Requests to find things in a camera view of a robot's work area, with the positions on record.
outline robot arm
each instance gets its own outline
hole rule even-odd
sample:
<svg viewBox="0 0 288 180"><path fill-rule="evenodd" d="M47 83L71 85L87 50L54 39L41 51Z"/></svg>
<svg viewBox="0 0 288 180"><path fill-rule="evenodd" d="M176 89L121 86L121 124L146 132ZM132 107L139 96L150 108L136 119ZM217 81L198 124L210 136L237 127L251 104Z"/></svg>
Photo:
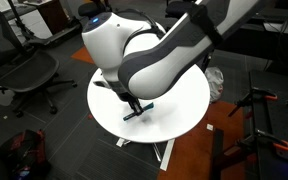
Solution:
<svg viewBox="0 0 288 180"><path fill-rule="evenodd" d="M197 1L162 39L144 33L130 40L134 33L149 30L151 25L104 13L89 22L83 40L104 79L117 94L128 92L136 98L154 99L170 90L192 65L266 2Z"/></svg>

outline gray carpet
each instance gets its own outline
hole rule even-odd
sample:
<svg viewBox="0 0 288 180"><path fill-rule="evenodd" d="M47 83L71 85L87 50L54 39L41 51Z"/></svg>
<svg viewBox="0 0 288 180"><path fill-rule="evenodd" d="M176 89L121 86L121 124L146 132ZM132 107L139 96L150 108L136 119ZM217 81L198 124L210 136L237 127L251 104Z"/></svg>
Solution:
<svg viewBox="0 0 288 180"><path fill-rule="evenodd" d="M118 9L136 8L153 17L164 27L176 20L164 18L164 0L114 0ZM94 119L89 119L86 91L95 65L73 60L70 56L83 46L77 35L47 51L60 61L59 80L74 79L77 88L61 85L50 88L59 111L49 113L47 102L37 95L24 109L24 117L16 118L13 105L0 106L0 145L12 135L25 129L46 132L46 153L53 166L48 179L156 179L159 163L150 145L129 144L119 148L117 137L106 132ZM266 60L215 51L210 66L219 67L224 74L221 100L234 102L247 91L248 72L262 70ZM159 144L164 151L166 144Z"/></svg>

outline white tabletop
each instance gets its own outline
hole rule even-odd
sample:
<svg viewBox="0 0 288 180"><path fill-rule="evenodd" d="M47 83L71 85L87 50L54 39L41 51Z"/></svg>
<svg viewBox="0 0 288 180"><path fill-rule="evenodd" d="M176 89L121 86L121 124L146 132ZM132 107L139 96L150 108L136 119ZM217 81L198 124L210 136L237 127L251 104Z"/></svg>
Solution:
<svg viewBox="0 0 288 180"><path fill-rule="evenodd" d="M153 102L154 108L128 121L123 117L133 110L112 90L95 86L93 81L98 79L102 79L100 69L93 75L87 92L92 115L110 133L133 142L158 143L177 138L200 122L209 105L208 82L195 65L163 96L140 100L142 107Z"/></svg>

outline office chair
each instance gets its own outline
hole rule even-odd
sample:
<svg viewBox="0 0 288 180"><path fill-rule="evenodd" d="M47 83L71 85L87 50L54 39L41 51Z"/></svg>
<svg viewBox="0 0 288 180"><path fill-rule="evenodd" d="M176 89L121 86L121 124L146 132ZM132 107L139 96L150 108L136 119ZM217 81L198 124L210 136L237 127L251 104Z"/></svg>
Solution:
<svg viewBox="0 0 288 180"><path fill-rule="evenodd" d="M166 0L165 17L179 19L192 7L192 2L196 0L169 1L170 0Z"/></svg>
<svg viewBox="0 0 288 180"><path fill-rule="evenodd" d="M73 87L77 84L74 80L53 82L59 62L37 48L31 49L28 51L22 46L0 12L0 90L12 90L21 98L13 110L17 117L23 116L22 106L38 92L47 99L50 113L56 114L57 108L47 88L63 83L71 83Z"/></svg>
<svg viewBox="0 0 288 180"><path fill-rule="evenodd" d="M78 8L78 14L80 16L87 16L89 19L106 11L112 11L108 0L92 0Z"/></svg>

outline chair wheel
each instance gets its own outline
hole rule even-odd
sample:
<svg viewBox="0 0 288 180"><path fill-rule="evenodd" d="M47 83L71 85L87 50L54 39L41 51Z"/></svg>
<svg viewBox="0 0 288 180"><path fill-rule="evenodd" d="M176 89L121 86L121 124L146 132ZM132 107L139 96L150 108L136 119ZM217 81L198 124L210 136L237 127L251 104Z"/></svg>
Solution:
<svg viewBox="0 0 288 180"><path fill-rule="evenodd" d="M15 112L15 114L16 114L16 117L18 117L18 118L20 118L24 115L23 111L17 111L17 112Z"/></svg>
<svg viewBox="0 0 288 180"><path fill-rule="evenodd" d="M51 114L56 114L57 113L57 108L56 107L52 107L50 110Z"/></svg>

